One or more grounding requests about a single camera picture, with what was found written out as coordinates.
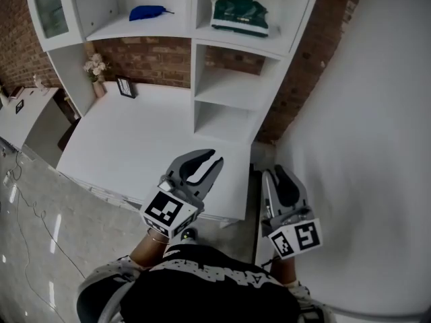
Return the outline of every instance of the white tabletop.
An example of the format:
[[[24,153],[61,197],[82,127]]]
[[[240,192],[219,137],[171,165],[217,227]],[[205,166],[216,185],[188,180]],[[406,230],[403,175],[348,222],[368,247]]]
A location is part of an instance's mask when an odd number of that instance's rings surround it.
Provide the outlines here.
[[[191,132],[190,90],[137,84],[135,99],[116,83],[82,118],[57,170],[78,180],[143,200],[178,156],[196,149],[215,155],[191,178],[196,181],[219,157],[224,167],[205,198],[205,214],[244,219],[250,145],[212,141]]]
[[[0,109],[0,137],[22,149],[34,123],[58,90],[53,87],[43,95],[36,88],[24,89],[18,99],[10,100],[8,106]],[[21,100],[24,100],[24,107],[16,114],[15,107]]]

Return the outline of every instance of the white wall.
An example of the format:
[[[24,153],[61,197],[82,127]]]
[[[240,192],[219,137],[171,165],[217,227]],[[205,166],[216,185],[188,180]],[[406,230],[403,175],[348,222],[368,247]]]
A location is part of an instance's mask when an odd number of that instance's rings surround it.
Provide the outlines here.
[[[317,300],[398,315],[431,304],[431,0],[361,0],[286,131],[325,245],[298,257]]]

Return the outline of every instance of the bracelet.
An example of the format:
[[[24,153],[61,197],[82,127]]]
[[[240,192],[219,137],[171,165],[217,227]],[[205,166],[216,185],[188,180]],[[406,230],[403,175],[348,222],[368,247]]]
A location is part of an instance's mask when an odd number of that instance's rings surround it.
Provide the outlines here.
[[[160,243],[160,244],[164,244],[164,245],[169,245],[169,242],[162,242],[161,240],[157,240],[157,239],[155,239],[155,238],[153,238],[152,237],[152,235],[150,235],[150,230],[151,230],[152,228],[151,227],[149,227],[148,228],[148,230],[147,230],[147,235],[148,235],[148,237],[150,237],[153,241],[155,241],[155,242],[157,242],[157,243]]]

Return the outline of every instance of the blue object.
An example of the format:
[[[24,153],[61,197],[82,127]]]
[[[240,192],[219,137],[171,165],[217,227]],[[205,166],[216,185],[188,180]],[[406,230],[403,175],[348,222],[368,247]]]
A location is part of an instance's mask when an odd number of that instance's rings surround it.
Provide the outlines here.
[[[172,13],[166,10],[163,6],[137,6],[131,10],[129,21],[139,19],[150,19],[161,15],[163,12]]]

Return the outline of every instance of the person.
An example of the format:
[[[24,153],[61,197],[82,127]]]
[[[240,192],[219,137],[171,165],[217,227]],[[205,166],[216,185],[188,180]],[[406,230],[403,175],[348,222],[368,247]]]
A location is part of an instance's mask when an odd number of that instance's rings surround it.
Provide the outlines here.
[[[197,243],[188,228],[180,244],[149,228],[129,256],[95,269],[79,286],[81,323],[147,320],[273,318],[334,322],[296,279],[294,259],[276,260],[268,273]]]

